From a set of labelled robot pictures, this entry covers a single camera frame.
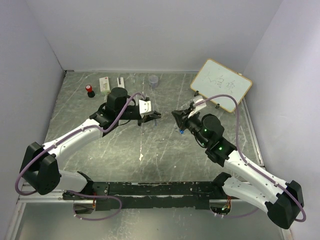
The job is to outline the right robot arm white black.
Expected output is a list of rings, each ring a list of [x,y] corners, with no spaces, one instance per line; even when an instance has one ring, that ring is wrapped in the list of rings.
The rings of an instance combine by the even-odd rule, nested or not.
[[[199,118],[198,113],[191,112],[190,109],[172,111],[178,128],[189,130],[212,162],[247,180],[240,183],[235,177],[227,176],[212,186],[213,195],[218,199],[228,195],[246,201],[264,211],[278,227],[289,229],[303,212],[301,185],[295,180],[286,182],[276,177],[244,156],[223,137],[225,129],[215,115],[209,113]]]

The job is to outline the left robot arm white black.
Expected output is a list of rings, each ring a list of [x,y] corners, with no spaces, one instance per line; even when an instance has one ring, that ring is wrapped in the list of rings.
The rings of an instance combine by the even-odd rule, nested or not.
[[[73,191],[81,199],[89,199],[94,192],[93,181],[84,173],[59,169],[65,160],[87,144],[106,136],[120,121],[136,121],[138,126],[161,118],[149,97],[142,93],[135,100],[122,87],[115,87],[106,102],[81,125],[63,136],[39,144],[33,142],[26,151],[15,181],[15,190],[22,196],[35,193],[47,195],[53,190]]]

